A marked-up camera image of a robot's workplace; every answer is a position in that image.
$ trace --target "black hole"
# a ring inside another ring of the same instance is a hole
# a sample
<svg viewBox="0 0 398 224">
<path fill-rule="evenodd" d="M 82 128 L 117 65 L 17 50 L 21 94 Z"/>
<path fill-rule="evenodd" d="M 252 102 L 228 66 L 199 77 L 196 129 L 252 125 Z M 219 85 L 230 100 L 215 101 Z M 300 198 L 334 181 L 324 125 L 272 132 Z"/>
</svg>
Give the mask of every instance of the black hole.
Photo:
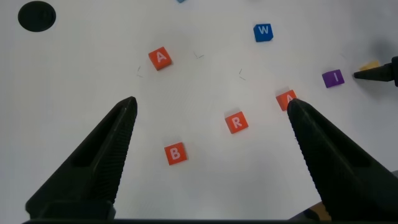
<svg viewBox="0 0 398 224">
<path fill-rule="evenodd" d="M 54 25 L 57 15 L 46 2 L 32 1 L 25 4 L 18 13 L 19 24 L 32 32 L 42 32 Z"/>
</svg>

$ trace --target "white surface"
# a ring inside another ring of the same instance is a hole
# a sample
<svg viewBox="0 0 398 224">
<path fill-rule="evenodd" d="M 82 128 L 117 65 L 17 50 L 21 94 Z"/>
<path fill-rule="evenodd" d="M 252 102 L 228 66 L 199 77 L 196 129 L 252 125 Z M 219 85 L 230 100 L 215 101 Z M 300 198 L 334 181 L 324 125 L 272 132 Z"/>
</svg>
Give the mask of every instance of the white surface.
<svg viewBox="0 0 398 224">
<path fill-rule="evenodd" d="M 139 114 L 118 218 L 286 219 L 319 202 L 275 100 L 286 86 L 398 169 L 398 89 L 351 78 L 398 55 L 398 1 L 48 1 L 57 21 L 41 33 L 17 22 L 26 2 L 0 1 L 2 223 L 28 219 L 29 197 L 128 96 Z M 274 40 L 255 43 L 265 22 Z M 147 54 L 163 46 L 174 64 L 156 72 Z M 333 69 L 346 83 L 326 89 Z M 236 108 L 249 128 L 231 135 Z M 189 161 L 168 166 L 173 139 Z"/>
</svg>

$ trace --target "letter block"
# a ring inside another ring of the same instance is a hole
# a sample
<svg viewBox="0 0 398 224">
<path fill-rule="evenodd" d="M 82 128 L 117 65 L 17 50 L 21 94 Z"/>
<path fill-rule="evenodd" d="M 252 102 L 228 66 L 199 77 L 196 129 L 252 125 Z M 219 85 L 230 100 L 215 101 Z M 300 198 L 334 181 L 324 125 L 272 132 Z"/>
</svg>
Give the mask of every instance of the letter block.
<svg viewBox="0 0 398 224">
<path fill-rule="evenodd" d="M 282 109 L 282 111 L 285 111 L 285 110 L 287 110 L 287 105 L 289 104 L 289 102 L 295 98 L 297 98 L 297 96 L 294 93 L 294 91 L 289 90 L 286 93 L 277 96 L 276 100 L 278 101 L 279 106 Z"/>
<path fill-rule="evenodd" d="M 172 59 L 164 47 L 149 53 L 149 58 L 158 71 L 172 64 Z"/>
<path fill-rule="evenodd" d="M 271 24 L 257 24 L 253 28 L 256 42 L 270 41 L 274 38 Z"/>
<path fill-rule="evenodd" d="M 326 88 L 330 88 L 335 85 L 340 85 L 344 83 L 343 74 L 340 70 L 334 70 L 326 72 L 322 75 L 323 81 L 325 82 Z"/>
<path fill-rule="evenodd" d="M 229 131 L 231 131 L 231 134 L 242 131 L 243 129 L 249 127 L 248 122 L 244 118 L 242 111 L 225 118 L 225 121 L 228 125 Z"/>
<path fill-rule="evenodd" d="M 379 61 L 378 60 L 374 60 L 372 62 L 369 62 L 368 64 L 362 66 L 359 71 L 365 71 L 365 70 L 369 70 L 372 68 L 377 68 L 380 67 Z"/>
<path fill-rule="evenodd" d="M 167 146 L 164 150 L 166 151 L 167 160 L 169 161 L 170 166 L 187 160 L 187 155 L 182 142 L 172 146 Z"/>
</svg>

